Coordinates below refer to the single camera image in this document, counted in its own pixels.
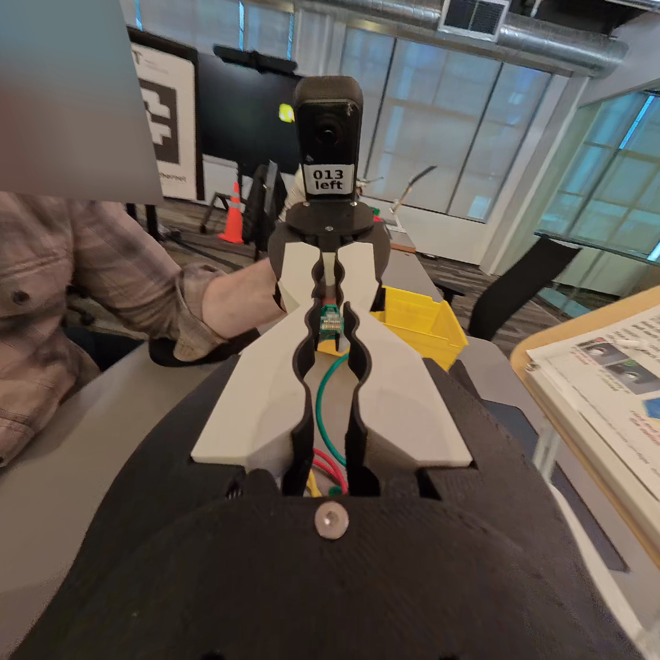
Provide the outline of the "person's plaid shirt torso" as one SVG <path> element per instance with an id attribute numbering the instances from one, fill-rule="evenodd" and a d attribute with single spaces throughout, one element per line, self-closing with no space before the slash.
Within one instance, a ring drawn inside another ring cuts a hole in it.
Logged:
<path id="1" fill-rule="evenodd" d="M 98 373 L 62 331 L 96 204 L 1 193 L 1 466 Z"/>

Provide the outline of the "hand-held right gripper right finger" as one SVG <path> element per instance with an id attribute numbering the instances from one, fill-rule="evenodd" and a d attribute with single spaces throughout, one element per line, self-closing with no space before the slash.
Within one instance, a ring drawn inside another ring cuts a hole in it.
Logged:
<path id="1" fill-rule="evenodd" d="M 473 456 L 436 382 L 443 370 L 375 319 L 344 305 L 349 368 L 358 382 L 344 437 L 349 493 L 377 496 L 387 480 L 462 469 Z"/>

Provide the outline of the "silver air duct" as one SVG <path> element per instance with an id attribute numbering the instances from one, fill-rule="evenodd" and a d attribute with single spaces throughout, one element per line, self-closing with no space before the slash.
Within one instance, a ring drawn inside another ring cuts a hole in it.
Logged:
<path id="1" fill-rule="evenodd" d="M 493 34 L 447 27 L 450 1 L 295 1 L 305 9 L 348 16 L 400 37 L 491 56 L 537 69 L 605 78 L 619 68 L 629 46 L 620 39 L 560 26 L 503 10 Z"/>

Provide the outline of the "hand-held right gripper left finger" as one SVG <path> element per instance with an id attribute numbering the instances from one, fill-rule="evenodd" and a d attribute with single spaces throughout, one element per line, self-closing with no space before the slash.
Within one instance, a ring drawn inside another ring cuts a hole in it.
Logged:
<path id="1" fill-rule="evenodd" d="M 314 420 L 305 376 L 316 352 L 316 304 L 288 314 L 232 360 L 218 401 L 191 451 L 199 464 L 266 470 L 301 496 L 313 460 Z"/>

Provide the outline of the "printed instruction sheet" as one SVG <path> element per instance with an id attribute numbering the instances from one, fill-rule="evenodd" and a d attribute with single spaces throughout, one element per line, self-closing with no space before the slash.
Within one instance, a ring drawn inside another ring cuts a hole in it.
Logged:
<path id="1" fill-rule="evenodd" d="M 659 501 L 659 306 L 527 355 Z"/>

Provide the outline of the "white marker sign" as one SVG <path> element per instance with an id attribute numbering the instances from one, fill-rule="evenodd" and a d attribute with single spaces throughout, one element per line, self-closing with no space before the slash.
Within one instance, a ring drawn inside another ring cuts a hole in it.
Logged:
<path id="1" fill-rule="evenodd" d="M 163 197 L 203 202 L 199 53 L 128 26 Z"/>

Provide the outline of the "yellow plastic bin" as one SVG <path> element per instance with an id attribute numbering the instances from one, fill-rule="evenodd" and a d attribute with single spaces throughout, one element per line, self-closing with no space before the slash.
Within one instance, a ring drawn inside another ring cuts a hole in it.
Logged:
<path id="1" fill-rule="evenodd" d="M 371 316 L 423 358 L 448 371 L 469 343 L 450 305 L 390 286 L 383 291 L 384 310 L 372 311 Z"/>

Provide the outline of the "person's left hand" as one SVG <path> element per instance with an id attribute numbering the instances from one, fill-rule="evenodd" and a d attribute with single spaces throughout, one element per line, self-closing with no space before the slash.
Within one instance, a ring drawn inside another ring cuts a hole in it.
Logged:
<path id="1" fill-rule="evenodd" d="M 268 257 L 235 273 L 234 293 L 241 331 L 271 326 L 286 314 L 276 301 L 277 277 Z"/>

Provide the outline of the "black monitor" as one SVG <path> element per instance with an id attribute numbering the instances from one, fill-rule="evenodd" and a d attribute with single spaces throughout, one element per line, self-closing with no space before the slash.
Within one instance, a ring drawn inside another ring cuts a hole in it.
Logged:
<path id="1" fill-rule="evenodd" d="M 300 150 L 293 97 L 301 76 L 199 53 L 199 128 L 204 156 L 246 169 L 275 162 L 294 174 Z"/>

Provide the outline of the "instruction sheet on stand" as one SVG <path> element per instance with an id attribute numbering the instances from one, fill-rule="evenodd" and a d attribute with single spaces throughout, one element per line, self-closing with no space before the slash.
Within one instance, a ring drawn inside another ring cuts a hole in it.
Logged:
<path id="1" fill-rule="evenodd" d="M 659 567 L 659 287 L 532 335 L 510 363 L 548 421 L 532 461 L 616 620 L 658 659 L 659 606 L 644 626 L 551 480 L 564 444 Z"/>

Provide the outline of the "orange traffic cone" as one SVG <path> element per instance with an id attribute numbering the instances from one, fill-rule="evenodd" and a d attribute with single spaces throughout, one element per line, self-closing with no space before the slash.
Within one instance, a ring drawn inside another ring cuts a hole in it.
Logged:
<path id="1" fill-rule="evenodd" d="M 227 243 L 243 244 L 243 217 L 240 185 L 234 182 L 233 191 L 229 197 L 227 217 L 224 230 L 218 238 Z"/>

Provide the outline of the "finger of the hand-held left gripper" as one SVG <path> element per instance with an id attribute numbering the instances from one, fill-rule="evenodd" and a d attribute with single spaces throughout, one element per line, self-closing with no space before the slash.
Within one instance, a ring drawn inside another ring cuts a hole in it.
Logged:
<path id="1" fill-rule="evenodd" d="M 340 247 L 335 253 L 337 304 L 341 311 L 346 303 L 351 308 L 369 311 L 376 298 L 379 283 L 375 274 L 374 246 L 368 242 L 353 242 Z"/>
<path id="2" fill-rule="evenodd" d="M 285 244 L 283 267 L 278 289 L 287 314 L 297 309 L 307 311 L 318 297 L 318 280 L 323 272 L 321 250 L 305 242 Z"/>

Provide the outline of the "white vent grille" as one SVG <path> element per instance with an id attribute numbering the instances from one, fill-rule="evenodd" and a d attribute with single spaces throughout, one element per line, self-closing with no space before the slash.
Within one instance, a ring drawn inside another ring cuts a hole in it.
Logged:
<path id="1" fill-rule="evenodd" d="M 494 43 L 509 6 L 509 1 L 444 1 L 437 29 L 439 32 Z"/>

